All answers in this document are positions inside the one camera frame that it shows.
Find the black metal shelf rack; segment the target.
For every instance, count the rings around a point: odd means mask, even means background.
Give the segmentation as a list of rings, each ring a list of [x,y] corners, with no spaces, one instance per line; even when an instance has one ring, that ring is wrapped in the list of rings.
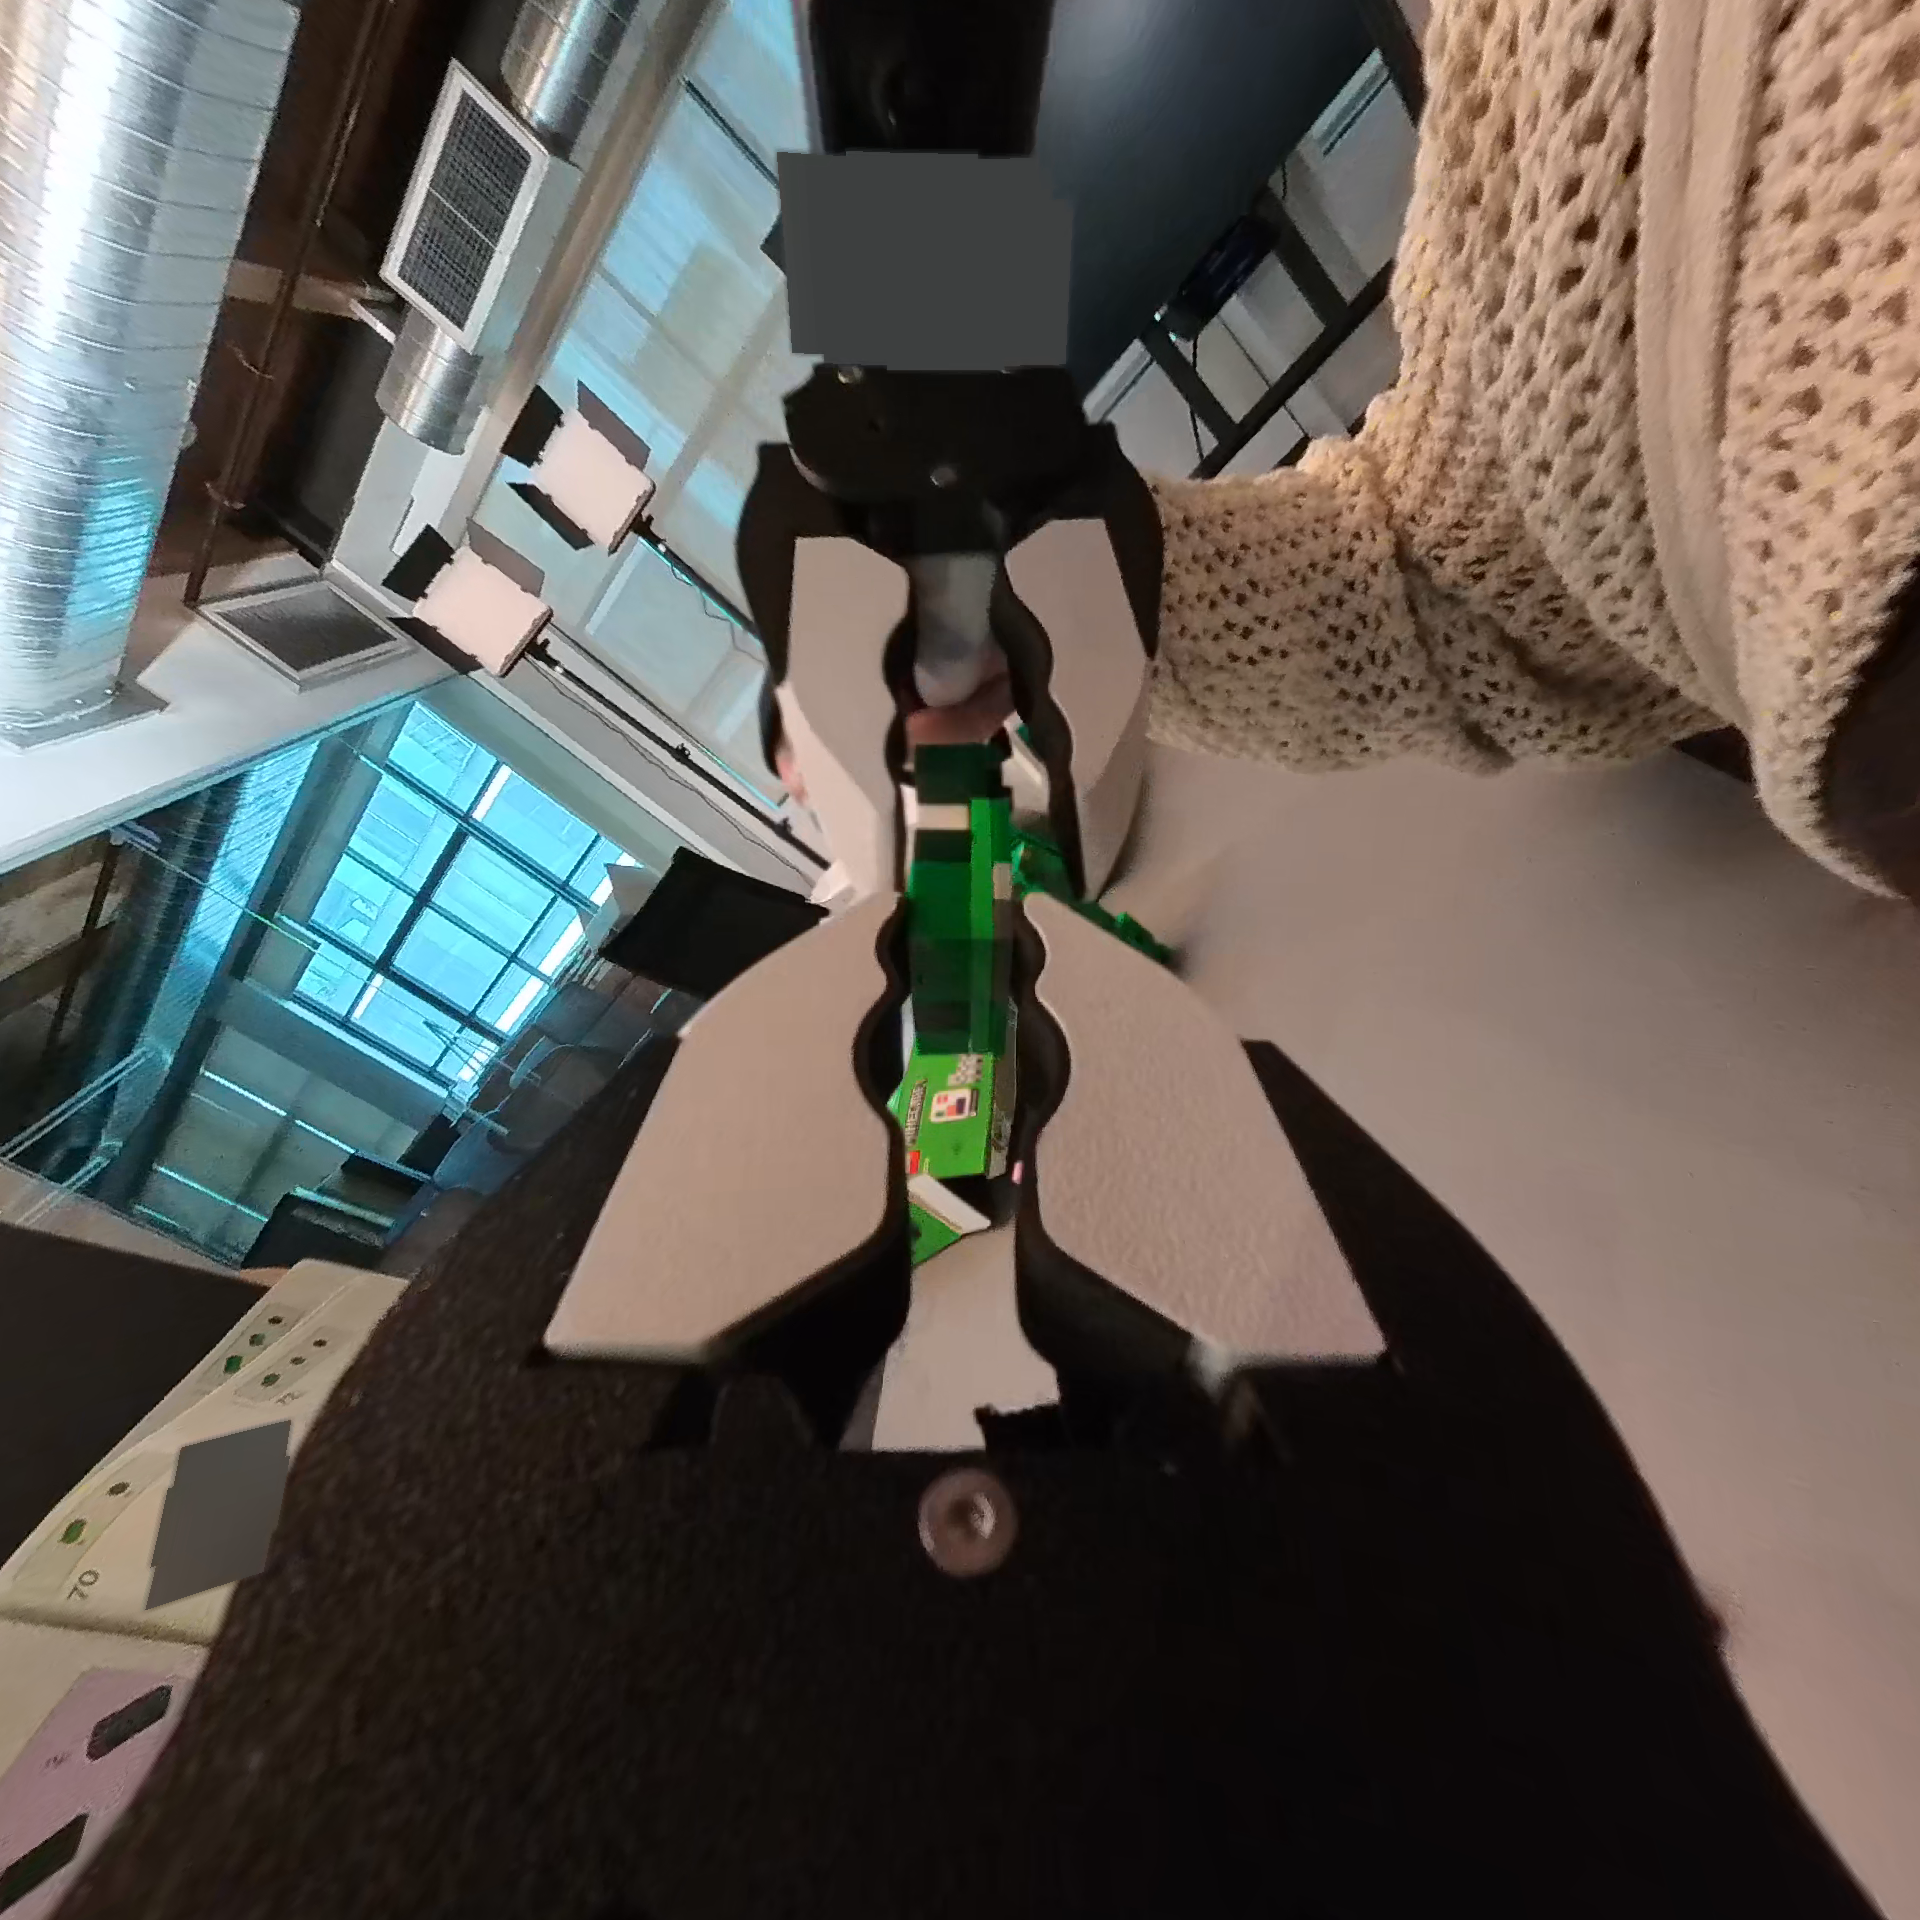
[[[1415,143],[1376,52],[1103,385],[1098,415],[1139,469],[1260,475],[1356,432],[1400,368],[1387,279]]]

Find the white studio light panel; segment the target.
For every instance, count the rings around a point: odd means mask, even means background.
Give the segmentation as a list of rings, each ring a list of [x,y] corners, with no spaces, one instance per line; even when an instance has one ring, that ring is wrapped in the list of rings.
[[[570,407],[535,385],[503,439],[503,462],[514,469],[509,494],[573,550],[615,555],[656,494],[648,439],[585,382]]]
[[[393,623],[459,675],[503,680],[551,623],[544,570],[472,519],[459,541],[423,528],[379,586]]]

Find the black chair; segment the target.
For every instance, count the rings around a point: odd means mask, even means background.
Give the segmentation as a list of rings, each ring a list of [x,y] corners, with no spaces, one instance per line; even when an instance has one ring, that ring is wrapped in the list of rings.
[[[631,906],[615,902],[598,959],[670,993],[712,997],[780,947],[827,921],[827,908],[742,875],[695,848],[672,849]]]

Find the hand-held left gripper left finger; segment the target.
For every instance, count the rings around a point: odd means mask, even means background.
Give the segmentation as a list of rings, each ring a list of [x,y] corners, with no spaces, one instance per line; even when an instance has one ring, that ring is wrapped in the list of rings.
[[[901,898],[861,898],[682,1031],[544,1332],[564,1361],[766,1373],[844,1433],[908,1305]]]

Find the person's cream knit sweater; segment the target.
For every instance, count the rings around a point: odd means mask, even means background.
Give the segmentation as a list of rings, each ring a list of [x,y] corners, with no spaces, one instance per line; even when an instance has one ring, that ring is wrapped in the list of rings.
[[[1917,6],[1432,4],[1363,439],[1465,767],[1740,734],[1917,898]]]

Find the lego instruction booklet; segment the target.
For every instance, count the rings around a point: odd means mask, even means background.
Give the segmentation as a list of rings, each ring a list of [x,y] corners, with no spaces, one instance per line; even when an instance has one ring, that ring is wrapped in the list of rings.
[[[54,1918],[269,1565],[325,1400],[403,1281],[303,1261],[3,1562],[3,1912]]]

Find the flat ceiling vent grille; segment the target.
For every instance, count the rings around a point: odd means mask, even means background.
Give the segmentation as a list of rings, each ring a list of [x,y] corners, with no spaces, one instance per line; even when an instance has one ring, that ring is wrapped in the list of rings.
[[[299,689],[407,655],[411,639],[329,578],[211,597],[201,616]]]

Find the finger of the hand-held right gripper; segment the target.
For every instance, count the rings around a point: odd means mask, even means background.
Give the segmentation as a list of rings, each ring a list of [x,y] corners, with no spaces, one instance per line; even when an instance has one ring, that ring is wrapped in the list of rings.
[[[1093,453],[998,560],[996,639],[1082,898],[1133,834],[1162,589],[1158,506],[1123,453]]]
[[[901,702],[887,653],[908,616],[907,570],[856,540],[788,445],[757,445],[741,586],[770,671],[766,730],[792,753],[833,864],[856,898],[896,892]]]

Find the white boxed vent grille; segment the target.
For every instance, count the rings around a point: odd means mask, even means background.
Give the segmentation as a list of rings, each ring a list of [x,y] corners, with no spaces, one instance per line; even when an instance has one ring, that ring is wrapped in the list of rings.
[[[453,61],[379,279],[462,352],[485,355],[524,315],[578,183],[575,164]]]

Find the green lego model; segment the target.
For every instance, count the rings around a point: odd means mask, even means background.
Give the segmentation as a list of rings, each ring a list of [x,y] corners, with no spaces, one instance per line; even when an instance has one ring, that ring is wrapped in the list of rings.
[[[1004,736],[926,742],[908,782],[908,1010],[926,1055],[1016,1050],[1020,834]]]

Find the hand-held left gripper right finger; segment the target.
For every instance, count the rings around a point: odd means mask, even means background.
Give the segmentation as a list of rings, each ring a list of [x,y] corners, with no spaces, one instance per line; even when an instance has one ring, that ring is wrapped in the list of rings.
[[[1225,1017],[1027,902],[1016,1308],[1060,1385],[1364,1369],[1383,1332]]]

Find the large paned window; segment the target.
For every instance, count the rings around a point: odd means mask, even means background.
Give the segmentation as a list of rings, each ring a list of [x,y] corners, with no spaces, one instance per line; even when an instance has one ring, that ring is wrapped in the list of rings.
[[[585,952],[589,921],[634,852],[593,830],[423,698],[372,744],[325,860],[292,1000],[385,1063],[472,1090]]]

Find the dark flat board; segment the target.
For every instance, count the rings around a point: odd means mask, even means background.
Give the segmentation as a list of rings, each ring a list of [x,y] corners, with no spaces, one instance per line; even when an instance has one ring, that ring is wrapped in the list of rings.
[[[263,1299],[198,1270],[3,1227],[3,1553]]]

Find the small silver air duct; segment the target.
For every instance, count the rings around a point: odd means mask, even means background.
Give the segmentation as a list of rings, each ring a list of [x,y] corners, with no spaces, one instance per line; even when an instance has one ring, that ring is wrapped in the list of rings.
[[[503,344],[468,355],[401,303],[381,400],[394,427],[467,470],[503,462],[512,420],[582,307],[712,14],[712,4],[514,4],[492,61],[459,61],[575,164],[582,183]]]

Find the large silver air duct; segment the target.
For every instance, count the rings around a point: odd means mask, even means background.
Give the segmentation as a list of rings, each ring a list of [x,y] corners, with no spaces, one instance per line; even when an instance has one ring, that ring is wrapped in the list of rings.
[[[128,641],[297,4],[3,4],[3,744],[157,708]]]

